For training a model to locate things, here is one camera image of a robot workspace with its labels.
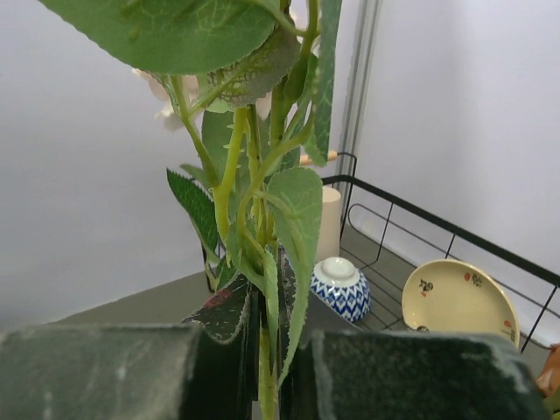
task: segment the orange object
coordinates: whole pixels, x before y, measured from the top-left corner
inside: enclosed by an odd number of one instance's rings
[[[560,343],[550,348],[549,358],[536,378],[536,386],[544,396],[551,396],[560,386]]]
[[[329,154],[326,158],[326,161],[327,162],[332,162],[333,160],[336,160],[337,156],[338,156],[338,153],[336,152],[336,150],[329,150]],[[309,165],[313,165],[313,162],[309,158],[309,156],[301,155],[301,157],[299,158],[299,164],[302,165],[302,166],[309,166]]]

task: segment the beige cup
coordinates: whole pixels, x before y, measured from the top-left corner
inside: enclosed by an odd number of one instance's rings
[[[340,216],[342,196],[338,190],[323,186],[323,215],[318,234],[315,263],[331,256],[340,256]]]

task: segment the white wall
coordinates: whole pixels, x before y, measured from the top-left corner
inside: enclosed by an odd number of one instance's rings
[[[343,12],[335,148],[358,5]],[[34,0],[0,0],[0,57],[0,330],[202,270],[165,180],[196,154],[152,118],[145,82]]]
[[[383,2],[360,127],[358,177],[560,273],[560,3]],[[387,203],[356,196],[379,210]],[[396,210],[445,247],[450,237]],[[373,236],[381,222],[354,214]],[[440,257],[394,228],[413,263]],[[543,302],[551,287],[461,241],[453,253]],[[534,305],[509,293],[525,329]],[[560,311],[560,299],[553,306]],[[537,334],[559,341],[544,322]]]

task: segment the dish rack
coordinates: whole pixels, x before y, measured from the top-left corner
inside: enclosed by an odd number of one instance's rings
[[[528,295],[522,293],[521,291],[501,282],[499,279],[494,279],[503,289],[513,292],[514,294],[523,299],[526,299],[528,302],[538,307],[538,316],[535,320],[535,323],[531,326],[529,332],[521,332],[521,353],[525,351],[529,342],[532,342],[536,346],[547,348],[546,346],[543,346],[541,343],[536,341],[533,336],[536,328],[539,326],[539,323],[543,318],[543,315],[546,312],[552,315],[560,325],[560,314],[550,308],[550,302],[557,293],[558,286],[560,286],[560,276],[558,274],[545,269],[544,267],[541,267],[521,256],[518,256],[490,241],[487,241],[486,239],[477,236],[476,234],[473,234],[458,225],[450,223],[449,221],[444,220],[433,213],[415,206],[414,204],[401,199],[394,194],[391,194],[390,192],[386,192],[381,188],[378,188],[361,179],[356,178],[355,174],[358,158],[354,154],[339,152],[338,154],[335,153],[334,156],[336,156],[341,161],[340,167],[345,168],[343,170],[345,173],[323,178],[323,185],[332,186],[343,193],[343,207],[340,223],[340,255],[351,260],[358,269],[364,272],[369,282],[370,288],[370,297],[372,302],[371,309],[369,311],[369,314],[365,318],[356,323],[359,328],[367,331],[407,329],[407,326],[403,321],[401,299],[403,286],[406,279],[408,278],[409,273],[402,273],[400,276],[398,276],[398,278],[396,278],[395,273],[391,273],[389,272],[389,270],[385,270],[382,267],[383,253],[390,253],[390,251],[385,248],[385,239],[388,227],[391,226],[392,228],[399,229],[406,235],[410,235],[416,238],[423,244],[432,247],[437,251],[440,251],[441,253],[443,253],[445,258],[451,257],[454,259],[459,259],[453,255],[453,243],[457,238],[460,238],[463,241],[469,242],[473,246],[482,249],[507,263],[511,263],[518,269],[523,270],[535,277],[539,277],[545,282],[551,284],[553,286],[552,291],[548,295],[545,304],[541,304]],[[361,203],[351,204],[353,192],[356,190],[356,188],[386,200],[389,203],[387,214],[376,212],[375,210],[368,208]],[[394,213],[393,211],[397,207],[400,207],[402,210],[414,214],[418,218],[423,219],[424,221],[429,222],[431,225],[437,226],[451,234],[451,239],[449,240],[447,246],[442,248],[441,246],[426,239],[421,234],[414,233],[406,227],[392,220],[392,214]],[[384,224],[384,227],[382,230],[381,239],[379,241],[373,240],[355,227],[352,215],[353,211],[358,208],[382,220],[381,223]],[[364,258],[362,255],[356,255],[349,247],[345,245],[344,239],[345,234],[348,232],[347,229],[352,229],[354,231],[354,235],[358,235],[360,237],[360,247],[367,249],[365,254],[372,256],[373,259]],[[221,244],[219,246],[219,254],[222,254],[223,250],[224,248]],[[206,262],[207,256],[204,249],[202,249],[202,254],[204,257],[204,261]],[[213,291],[208,278],[206,278],[206,280],[208,289],[210,291]]]

